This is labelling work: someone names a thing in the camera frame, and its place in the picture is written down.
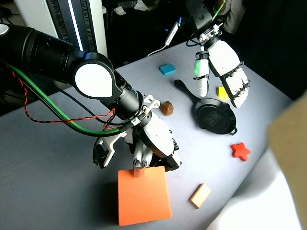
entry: pan logo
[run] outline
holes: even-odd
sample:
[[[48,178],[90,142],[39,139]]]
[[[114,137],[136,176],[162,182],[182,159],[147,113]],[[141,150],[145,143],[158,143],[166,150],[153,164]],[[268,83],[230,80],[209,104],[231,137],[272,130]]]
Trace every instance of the pan logo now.
[[[219,120],[222,119],[222,116],[218,114],[217,111],[212,111],[208,116],[204,118],[205,122],[208,123],[211,127],[214,126]]]

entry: light strip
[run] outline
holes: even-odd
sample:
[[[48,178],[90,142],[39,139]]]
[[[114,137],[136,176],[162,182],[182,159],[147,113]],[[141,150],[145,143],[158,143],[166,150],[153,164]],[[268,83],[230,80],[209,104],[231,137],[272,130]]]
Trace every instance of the light strip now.
[[[75,18],[75,14],[73,12],[71,0],[67,0],[67,2],[68,2],[69,9],[71,11],[72,23],[73,23],[73,27],[75,28],[75,32],[76,32],[76,35],[77,35],[77,40],[78,40],[79,48],[80,48],[80,51],[83,51],[83,46],[82,46],[82,43],[81,43],[79,29],[78,29],[78,26],[77,26],[77,21],[76,21],[76,18]]]

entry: black curtain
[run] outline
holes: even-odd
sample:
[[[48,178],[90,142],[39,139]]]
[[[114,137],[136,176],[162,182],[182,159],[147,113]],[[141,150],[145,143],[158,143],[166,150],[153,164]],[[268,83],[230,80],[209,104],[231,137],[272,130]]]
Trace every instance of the black curtain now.
[[[307,89],[306,20],[306,0],[252,0],[233,40],[240,59],[292,99]]]

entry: blue block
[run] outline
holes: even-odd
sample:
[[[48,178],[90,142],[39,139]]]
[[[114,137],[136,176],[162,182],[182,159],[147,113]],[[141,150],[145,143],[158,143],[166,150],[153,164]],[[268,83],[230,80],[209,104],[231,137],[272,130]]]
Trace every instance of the blue block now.
[[[159,69],[165,76],[176,73],[176,68],[171,64],[161,66]]]

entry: green cable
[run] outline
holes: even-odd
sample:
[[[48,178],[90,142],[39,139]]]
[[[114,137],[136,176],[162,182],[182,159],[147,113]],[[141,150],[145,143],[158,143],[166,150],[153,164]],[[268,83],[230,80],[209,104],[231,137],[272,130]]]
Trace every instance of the green cable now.
[[[222,5],[220,6],[220,8],[217,10],[217,12],[215,13],[215,15],[212,17],[212,21],[216,18],[216,16],[218,15],[218,13],[221,11],[221,9],[223,8],[225,2],[226,2],[226,0],[223,1],[223,3],[222,3]]]
[[[14,70],[15,72],[17,72],[29,85],[31,85],[36,92],[43,97],[62,117],[64,117],[66,120],[70,120],[69,116],[67,116],[46,94],[44,94],[43,91],[41,91],[41,89],[30,79],[28,78],[28,76],[26,76],[21,70],[15,68],[14,66],[11,66],[9,64],[7,64],[8,66],[10,66],[10,68],[12,70]],[[80,126],[79,124],[75,123],[75,122],[70,122],[76,129],[87,133],[87,134],[92,134],[92,135],[108,135],[108,134],[113,134],[116,132],[120,132],[119,128],[115,128],[112,130],[107,130],[107,131],[94,131],[94,130],[89,130],[86,129],[82,126]]]

